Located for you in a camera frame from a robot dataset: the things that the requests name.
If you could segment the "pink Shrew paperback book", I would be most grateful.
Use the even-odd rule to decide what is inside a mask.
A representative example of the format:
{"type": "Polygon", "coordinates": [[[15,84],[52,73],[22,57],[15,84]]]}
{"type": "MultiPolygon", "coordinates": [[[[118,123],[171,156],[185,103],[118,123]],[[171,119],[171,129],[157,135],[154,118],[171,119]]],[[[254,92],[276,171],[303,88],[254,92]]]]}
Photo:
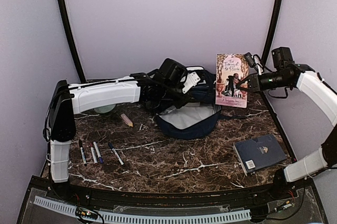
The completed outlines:
{"type": "Polygon", "coordinates": [[[247,107],[247,92],[237,84],[248,76],[249,65],[242,54],[217,54],[215,103],[237,108],[247,107]]]}

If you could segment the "navy blue student backpack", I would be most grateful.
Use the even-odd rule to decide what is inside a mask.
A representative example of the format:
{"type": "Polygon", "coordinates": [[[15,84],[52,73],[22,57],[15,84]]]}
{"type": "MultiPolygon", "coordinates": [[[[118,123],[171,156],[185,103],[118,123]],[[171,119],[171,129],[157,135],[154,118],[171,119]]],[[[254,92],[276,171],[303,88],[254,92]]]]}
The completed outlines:
{"type": "Polygon", "coordinates": [[[161,132],[176,139],[191,140],[209,135],[221,117],[221,106],[215,104],[215,75],[202,66],[190,66],[189,73],[200,77],[190,94],[196,102],[177,109],[171,101],[147,101],[145,108],[155,114],[161,132]]]}

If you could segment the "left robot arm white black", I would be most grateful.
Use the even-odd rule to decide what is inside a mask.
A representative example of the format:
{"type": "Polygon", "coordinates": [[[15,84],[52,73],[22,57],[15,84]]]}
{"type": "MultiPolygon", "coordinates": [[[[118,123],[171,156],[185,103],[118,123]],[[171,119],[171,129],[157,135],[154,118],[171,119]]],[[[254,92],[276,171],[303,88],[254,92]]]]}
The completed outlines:
{"type": "Polygon", "coordinates": [[[74,116],[84,111],[139,101],[169,100],[176,108],[189,102],[189,91],[200,78],[196,72],[167,58],[150,73],[133,73],[113,80],[69,84],[60,80],[47,109],[43,137],[49,143],[49,172],[53,191],[63,201],[74,197],[68,185],[70,145],[76,134],[74,116]]]}

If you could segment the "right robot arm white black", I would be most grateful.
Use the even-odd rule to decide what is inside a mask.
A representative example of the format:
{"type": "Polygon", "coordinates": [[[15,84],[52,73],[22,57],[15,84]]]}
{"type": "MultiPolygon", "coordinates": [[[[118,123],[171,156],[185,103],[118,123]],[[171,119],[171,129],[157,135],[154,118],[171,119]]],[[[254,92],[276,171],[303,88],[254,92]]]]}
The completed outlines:
{"type": "Polygon", "coordinates": [[[272,50],[272,58],[275,71],[263,73],[264,67],[255,61],[254,56],[251,53],[244,54],[244,59],[256,72],[239,81],[237,88],[251,93],[296,88],[320,108],[333,127],[318,150],[276,173],[276,183],[269,187],[269,196],[279,200],[288,193],[290,183],[336,167],[336,91],[309,65],[295,63],[290,48],[272,50]]]}

